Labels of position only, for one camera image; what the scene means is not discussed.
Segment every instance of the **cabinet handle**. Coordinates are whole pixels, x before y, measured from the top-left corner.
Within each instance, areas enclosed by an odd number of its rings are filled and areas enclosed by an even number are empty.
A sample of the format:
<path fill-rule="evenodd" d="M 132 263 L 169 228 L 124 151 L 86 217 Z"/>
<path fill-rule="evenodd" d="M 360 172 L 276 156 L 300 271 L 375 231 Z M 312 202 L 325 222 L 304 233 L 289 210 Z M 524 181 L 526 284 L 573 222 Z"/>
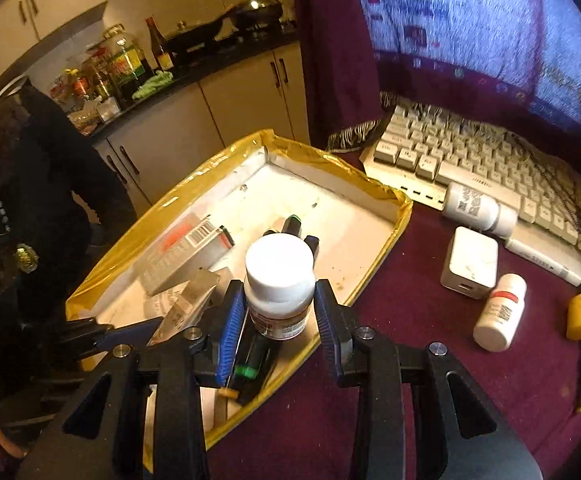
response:
<path fill-rule="evenodd" d="M 120 152 L 122 152 L 122 155 L 128 159 L 132 170 L 135 172 L 136 175 L 138 175 L 139 170 L 135 166 L 135 163 L 132 161 L 132 159 L 128 156 L 128 152 L 126 151 L 126 148 L 124 148 L 122 145 L 120 145 Z"/>
<path fill-rule="evenodd" d="M 112 156 L 106 155 L 106 160 L 108 160 L 108 163 L 112 166 L 112 171 L 114 171 L 115 174 L 117 174 L 117 176 L 122 181 L 122 184 L 126 186 L 126 184 L 128 184 L 128 180 L 126 180 L 126 178 L 122 175 L 122 172 L 117 168 L 114 161 L 112 160 Z"/>
<path fill-rule="evenodd" d="M 272 68 L 272 71 L 275 73 L 275 79 L 277 81 L 275 83 L 275 86 L 279 88 L 280 86 L 282 86 L 282 83 L 280 82 L 280 73 L 277 72 L 277 65 L 275 65 L 274 61 L 270 61 L 270 67 Z"/>
<path fill-rule="evenodd" d="M 25 25 L 28 20 L 26 19 L 26 13 L 24 12 L 24 3 L 21 0 L 19 0 L 19 15 L 22 19 L 22 23 Z"/>
<path fill-rule="evenodd" d="M 35 0 L 30 0 L 30 6 L 32 7 L 32 12 L 34 15 L 37 16 L 40 13 L 40 10 L 37 8 L 37 3 L 35 3 Z"/>
<path fill-rule="evenodd" d="M 280 57 L 280 63 L 282 64 L 282 69 L 284 69 L 284 83 L 288 83 L 288 70 L 286 70 L 286 63 L 284 63 L 283 57 Z"/>

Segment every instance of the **white pill bottle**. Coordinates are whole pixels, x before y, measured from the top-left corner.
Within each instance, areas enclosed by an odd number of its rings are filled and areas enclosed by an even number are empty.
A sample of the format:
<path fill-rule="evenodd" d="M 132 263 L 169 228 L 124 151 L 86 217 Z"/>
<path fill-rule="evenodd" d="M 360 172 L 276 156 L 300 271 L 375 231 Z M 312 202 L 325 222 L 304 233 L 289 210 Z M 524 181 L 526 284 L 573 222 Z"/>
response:
<path fill-rule="evenodd" d="M 444 216 L 487 231 L 501 238 L 509 238 L 517 225 L 517 213 L 494 198 L 468 186 L 452 182 L 446 189 Z"/>
<path fill-rule="evenodd" d="M 500 277 L 473 330 L 481 348 L 502 352 L 510 347 L 526 306 L 526 288 L 525 280 L 518 274 Z"/>
<path fill-rule="evenodd" d="M 246 253 L 244 292 L 258 332 L 276 340 L 298 336 L 315 293 L 310 247 L 285 233 L 259 238 Z"/>

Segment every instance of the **green cloth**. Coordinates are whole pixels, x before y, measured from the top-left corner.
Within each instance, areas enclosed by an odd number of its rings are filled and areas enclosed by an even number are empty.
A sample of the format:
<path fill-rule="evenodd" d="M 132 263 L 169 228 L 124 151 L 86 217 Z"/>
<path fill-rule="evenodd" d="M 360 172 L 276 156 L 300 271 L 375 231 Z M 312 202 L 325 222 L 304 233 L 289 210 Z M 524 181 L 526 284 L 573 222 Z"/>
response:
<path fill-rule="evenodd" d="M 152 76 L 136 90 L 136 92 L 132 95 L 132 98 L 135 99 L 135 101 L 138 101 L 148 97 L 164 86 L 170 85 L 172 80 L 173 74 L 170 72 L 162 72 L 161 70 L 157 70 L 154 76 Z"/>

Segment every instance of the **metal screw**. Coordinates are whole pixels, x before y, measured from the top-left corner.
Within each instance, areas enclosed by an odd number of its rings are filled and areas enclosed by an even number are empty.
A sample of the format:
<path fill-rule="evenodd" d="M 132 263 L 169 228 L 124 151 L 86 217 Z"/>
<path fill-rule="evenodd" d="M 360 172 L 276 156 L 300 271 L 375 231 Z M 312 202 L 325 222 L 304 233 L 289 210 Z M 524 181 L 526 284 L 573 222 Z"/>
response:
<path fill-rule="evenodd" d="M 115 357 L 126 357 L 130 354 L 130 346 L 129 345 L 117 345 L 115 348 L 112 349 L 112 354 Z"/>
<path fill-rule="evenodd" d="M 430 353 L 436 356 L 441 357 L 442 355 L 446 355 L 448 353 L 448 348 L 446 345 L 440 342 L 430 343 L 428 347 Z"/>
<path fill-rule="evenodd" d="M 195 339 L 199 339 L 202 337 L 202 329 L 198 326 L 189 326 L 187 329 L 184 330 L 184 337 L 190 341 L 195 341 Z"/>
<path fill-rule="evenodd" d="M 360 326 L 357 329 L 357 337 L 359 339 L 373 339 L 375 337 L 375 331 L 369 326 Z"/>

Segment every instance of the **small package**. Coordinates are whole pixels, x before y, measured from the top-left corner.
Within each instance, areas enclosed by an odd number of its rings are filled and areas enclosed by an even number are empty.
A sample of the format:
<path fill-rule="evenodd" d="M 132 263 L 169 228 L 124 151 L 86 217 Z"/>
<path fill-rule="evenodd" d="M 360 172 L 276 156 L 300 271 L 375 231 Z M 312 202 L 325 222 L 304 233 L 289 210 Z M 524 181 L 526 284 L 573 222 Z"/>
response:
<path fill-rule="evenodd" d="M 221 304 L 222 301 L 224 301 L 224 296 L 228 290 L 228 285 L 233 279 L 233 273 L 230 272 L 228 267 L 214 270 L 213 273 L 219 276 L 219 283 L 210 295 L 210 306 L 217 306 L 218 304 Z M 166 317 L 166 314 L 170 312 L 170 309 L 177 301 L 180 294 L 184 291 L 184 288 L 186 288 L 188 283 L 189 282 L 180 283 L 179 285 L 175 285 L 172 288 L 169 288 L 168 290 L 160 292 L 156 296 L 145 300 L 144 316 L 146 319 L 152 319 L 154 317 Z"/>
<path fill-rule="evenodd" d="M 497 241 L 458 227 L 450 241 L 441 284 L 477 300 L 485 298 L 497 282 Z"/>
<path fill-rule="evenodd" d="M 235 245 L 228 230 L 215 227 L 210 216 L 192 230 L 184 227 L 171 230 L 150 254 L 138 260 L 138 279 L 149 296 L 189 280 L 196 269 L 208 269 Z"/>
<path fill-rule="evenodd" d="M 148 345 L 166 341 L 185 328 L 195 325 L 206 308 L 210 306 L 210 295 L 218 283 L 218 274 L 205 269 L 197 269 L 155 330 Z"/>

